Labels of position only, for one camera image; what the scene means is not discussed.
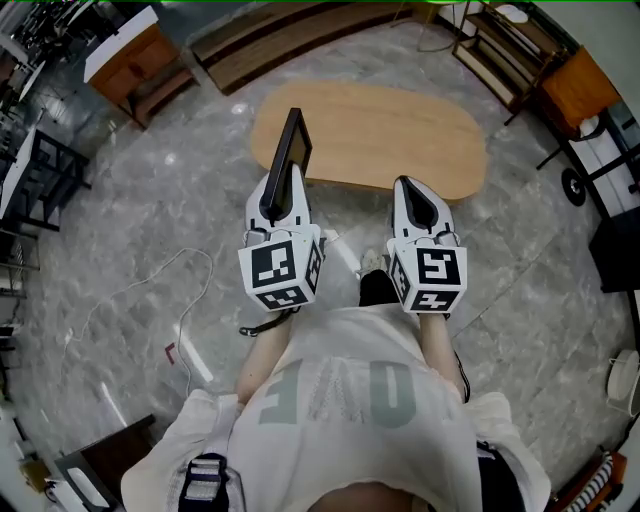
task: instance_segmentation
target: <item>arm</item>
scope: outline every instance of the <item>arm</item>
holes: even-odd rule
[[[265,321],[275,319],[271,314]],[[261,332],[249,351],[236,381],[238,401],[247,405],[256,390],[269,378],[284,350],[289,345],[293,315],[273,329]]]
[[[444,316],[431,313],[418,316],[420,317],[419,344],[424,360],[442,378],[451,382],[464,400],[464,381],[460,375],[458,359],[451,346]]]

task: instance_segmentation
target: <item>white t-shirt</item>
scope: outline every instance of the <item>white t-shirt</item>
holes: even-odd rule
[[[476,435],[398,305],[298,319],[272,376],[236,420],[228,463],[249,512],[306,511],[381,482],[438,512],[482,510]]]
[[[332,490],[373,481],[438,512],[480,512],[478,439],[500,449],[527,511],[542,512],[549,479],[522,444],[505,397],[463,406],[426,366],[418,336],[416,319],[398,305],[301,312],[272,376],[244,409],[235,395],[190,395],[125,474],[127,511],[177,511],[184,468],[217,444],[240,474],[247,512],[306,511]]]

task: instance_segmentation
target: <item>wooden drawer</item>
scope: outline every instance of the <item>wooden drawer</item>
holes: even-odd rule
[[[128,66],[123,66],[104,82],[96,83],[94,86],[109,100],[119,104],[141,83],[141,76]]]
[[[153,78],[167,64],[178,56],[178,51],[162,34],[139,49],[129,58],[129,67],[140,73],[145,80]]]

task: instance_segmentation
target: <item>metal rack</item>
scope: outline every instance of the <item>metal rack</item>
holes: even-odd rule
[[[453,55],[463,62],[511,112],[520,110],[535,86],[552,66],[563,60],[566,50],[535,20],[513,23],[496,8],[484,3],[481,12],[469,14],[465,6],[462,24],[477,28],[471,38],[458,39]]]

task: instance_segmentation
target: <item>wheel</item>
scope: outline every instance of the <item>wheel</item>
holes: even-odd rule
[[[573,169],[562,171],[562,188],[569,201],[575,206],[582,206],[587,199],[587,189]]]

